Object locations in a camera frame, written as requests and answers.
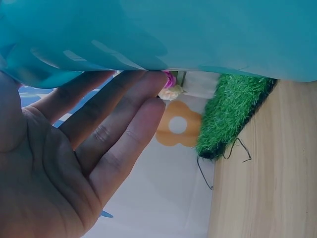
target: finger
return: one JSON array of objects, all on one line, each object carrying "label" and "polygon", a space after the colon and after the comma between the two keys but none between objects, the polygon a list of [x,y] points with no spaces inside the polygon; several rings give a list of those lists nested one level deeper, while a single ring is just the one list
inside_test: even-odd
[{"label": "finger", "polygon": [[83,73],[31,106],[38,109],[53,124],[75,107],[87,93],[99,87],[113,74],[114,71]]},{"label": "finger", "polygon": [[166,84],[164,73],[145,74],[123,96],[114,111],[76,149],[78,161],[85,175],[90,174],[99,159],[115,144],[142,106],[158,95]]},{"label": "finger", "polygon": [[0,151],[15,148],[26,134],[18,85],[0,72]]},{"label": "finger", "polygon": [[119,74],[59,127],[68,137],[73,149],[112,112],[126,91],[140,80],[143,74],[142,71]]},{"label": "finger", "polygon": [[130,174],[136,160],[154,136],[165,109],[159,98],[147,100],[118,142],[100,159],[89,181],[105,205]]}]

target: hand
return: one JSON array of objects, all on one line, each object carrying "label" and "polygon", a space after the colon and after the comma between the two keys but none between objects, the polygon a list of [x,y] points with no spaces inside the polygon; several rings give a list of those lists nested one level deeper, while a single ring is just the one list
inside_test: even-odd
[{"label": "hand", "polygon": [[52,126],[111,74],[84,73],[21,109],[0,73],[0,237],[78,238],[129,175],[165,109],[164,73],[123,72]]}]

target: blue object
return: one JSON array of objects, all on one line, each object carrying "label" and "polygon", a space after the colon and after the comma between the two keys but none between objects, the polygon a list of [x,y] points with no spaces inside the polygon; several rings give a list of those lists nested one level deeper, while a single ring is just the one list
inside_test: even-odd
[{"label": "blue object", "polygon": [[102,211],[100,216],[101,217],[113,218],[113,215],[111,215],[110,213],[105,212],[105,211]]},{"label": "blue object", "polygon": [[0,70],[41,88],[83,71],[316,80],[312,0],[0,0]]}]

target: wooden floor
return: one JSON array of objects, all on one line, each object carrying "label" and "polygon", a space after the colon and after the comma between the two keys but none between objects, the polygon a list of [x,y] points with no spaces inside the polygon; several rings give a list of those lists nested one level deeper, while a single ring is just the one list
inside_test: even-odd
[{"label": "wooden floor", "polygon": [[239,138],[253,159],[216,162],[209,237],[317,238],[317,82],[279,82]]}]

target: green grass mat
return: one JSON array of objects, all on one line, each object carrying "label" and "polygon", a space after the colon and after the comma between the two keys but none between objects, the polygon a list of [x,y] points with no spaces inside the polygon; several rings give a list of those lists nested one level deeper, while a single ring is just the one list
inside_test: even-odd
[{"label": "green grass mat", "polygon": [[196,146],[199,156],[218,159],[270,94],[276,79],[223,74],[205,107]]}]

